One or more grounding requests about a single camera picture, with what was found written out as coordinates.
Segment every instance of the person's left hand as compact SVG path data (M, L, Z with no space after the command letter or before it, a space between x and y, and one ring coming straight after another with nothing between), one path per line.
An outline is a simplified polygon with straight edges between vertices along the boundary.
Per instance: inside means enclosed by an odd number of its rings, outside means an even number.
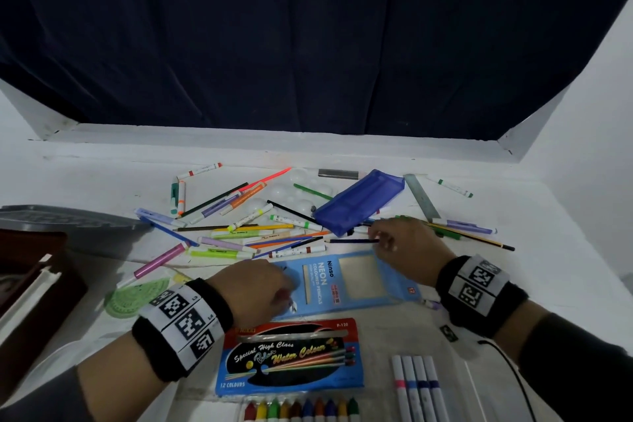
M242 260L206 280L233 312L235 327L252 328L288 310L294 284L265 259Z

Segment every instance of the gray ruler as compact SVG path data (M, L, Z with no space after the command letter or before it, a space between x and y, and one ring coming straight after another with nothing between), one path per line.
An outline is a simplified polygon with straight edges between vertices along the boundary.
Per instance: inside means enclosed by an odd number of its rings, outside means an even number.
M433 219L439 219L439 213L431 203L429 196L420 185L420 181L414 174L406 174L405 181L411 190L411 193L415 197L415 201L418 203L424 213L424 217L427 221L433 222Z

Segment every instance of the water colour box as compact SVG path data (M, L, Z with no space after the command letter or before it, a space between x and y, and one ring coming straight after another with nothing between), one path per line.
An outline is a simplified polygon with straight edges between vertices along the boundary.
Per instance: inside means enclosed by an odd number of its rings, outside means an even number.
M297 287L292 292L292 307L277 319L384 306L420 298L415 282L377 259L371 250L274 263L294 280Z
M226 333L215 392L273 394L363 386L354 319L271 322Z

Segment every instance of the black sleeve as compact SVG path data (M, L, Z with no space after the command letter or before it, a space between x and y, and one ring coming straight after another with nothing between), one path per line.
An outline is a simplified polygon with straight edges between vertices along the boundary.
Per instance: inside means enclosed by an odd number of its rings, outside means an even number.
M556 314L534 328L519 368L565 422L628 418L633 358Z
M18 421L94 422L83 398L76 367L0 409L0 422Z

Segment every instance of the blue pouch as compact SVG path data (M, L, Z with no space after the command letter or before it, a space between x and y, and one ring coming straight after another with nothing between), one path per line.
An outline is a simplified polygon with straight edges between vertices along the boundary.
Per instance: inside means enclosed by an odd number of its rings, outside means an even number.
M359 225L405 188L405 179L372 170L353 186L322 205L313 218L340 237Z

